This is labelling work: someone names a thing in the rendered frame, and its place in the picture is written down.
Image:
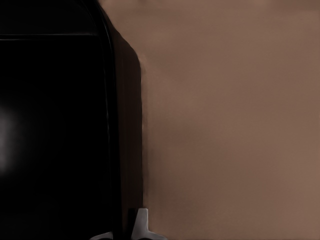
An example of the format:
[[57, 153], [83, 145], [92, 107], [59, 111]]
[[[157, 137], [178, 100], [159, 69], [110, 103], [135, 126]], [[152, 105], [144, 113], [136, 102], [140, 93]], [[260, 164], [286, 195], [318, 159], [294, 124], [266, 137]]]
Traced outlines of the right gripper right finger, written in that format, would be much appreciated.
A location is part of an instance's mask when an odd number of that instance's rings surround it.
[[149, 230], [148, 209], [139, 208], [132, 229], [131, 240], [167, 240], [167, 238]]

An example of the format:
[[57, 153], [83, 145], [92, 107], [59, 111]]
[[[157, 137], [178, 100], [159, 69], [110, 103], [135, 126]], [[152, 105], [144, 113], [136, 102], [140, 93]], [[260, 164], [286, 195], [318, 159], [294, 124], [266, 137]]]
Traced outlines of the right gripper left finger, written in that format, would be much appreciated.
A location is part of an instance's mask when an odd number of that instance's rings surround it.
[[136, 208], [130, 208], [127, 211], [127, 217], [126, 217], [127, 225], [124, 229], [125, 231], [122, 238], [115, 238], [113, 232], [109, 231], [109, 232], [95, 235], [91, 237], [89, 240], [132, 240], [132, 233], [133, 233], [136, 216], [137, 216]]

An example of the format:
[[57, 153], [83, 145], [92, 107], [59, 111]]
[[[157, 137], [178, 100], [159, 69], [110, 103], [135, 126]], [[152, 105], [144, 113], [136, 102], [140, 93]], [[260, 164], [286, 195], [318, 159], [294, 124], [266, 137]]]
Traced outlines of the black storage box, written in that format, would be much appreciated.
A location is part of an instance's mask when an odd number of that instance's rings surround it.
[[113, 53], [98, 0], [0, 0], [0, 240], [114, 229]]

